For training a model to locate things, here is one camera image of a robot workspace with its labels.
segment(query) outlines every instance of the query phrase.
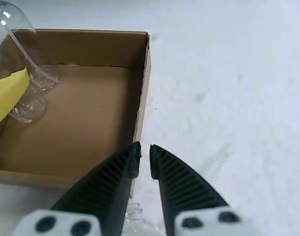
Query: yellow paper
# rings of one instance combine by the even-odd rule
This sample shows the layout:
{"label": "yellow paper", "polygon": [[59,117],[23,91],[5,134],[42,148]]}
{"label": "yellow paper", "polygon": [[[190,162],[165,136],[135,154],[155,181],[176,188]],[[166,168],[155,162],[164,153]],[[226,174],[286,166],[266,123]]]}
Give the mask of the yellow paper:
{"label": "yellow paper", "polygon": [[0,80],[0,122],[16,105],[28,85],[29,76],[26,69]]}

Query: clear plastic bottle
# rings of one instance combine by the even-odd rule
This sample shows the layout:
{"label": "clear plastic bottle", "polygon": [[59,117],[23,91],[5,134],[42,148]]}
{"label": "clear plastic bottle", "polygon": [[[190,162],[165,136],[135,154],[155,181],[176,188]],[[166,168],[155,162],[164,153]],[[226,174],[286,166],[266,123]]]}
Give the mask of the clear plastic bottle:
{"label": "clear plastic bottle", "polygon": [[26,68],[30,85],[10,116],[23,123],[40,120],[46,111],[43,93],[54,89],[60,79],[58,65],[46,54],[37,33],[24,13],[0,0],[0,79]]}
{"label": "clear plastic bottle", "polygon": [[133,235],[165,236],[166,234],[142,217],[142,208],[139,203],[131,203],[127,205],[122,236]]}

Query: cardboard box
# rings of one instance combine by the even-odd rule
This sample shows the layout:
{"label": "cardboard box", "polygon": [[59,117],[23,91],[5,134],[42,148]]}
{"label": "cardboard box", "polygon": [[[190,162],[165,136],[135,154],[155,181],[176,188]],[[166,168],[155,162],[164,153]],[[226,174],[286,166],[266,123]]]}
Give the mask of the cardboard box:
{"label": "cardboard box", "polygon": [[60,65],[61,81],[46,94],[41,121],[0,123],[0,183],[66,189],[117,149],[140,140],[149,36],[60,29],[40,29],[38,35]]}

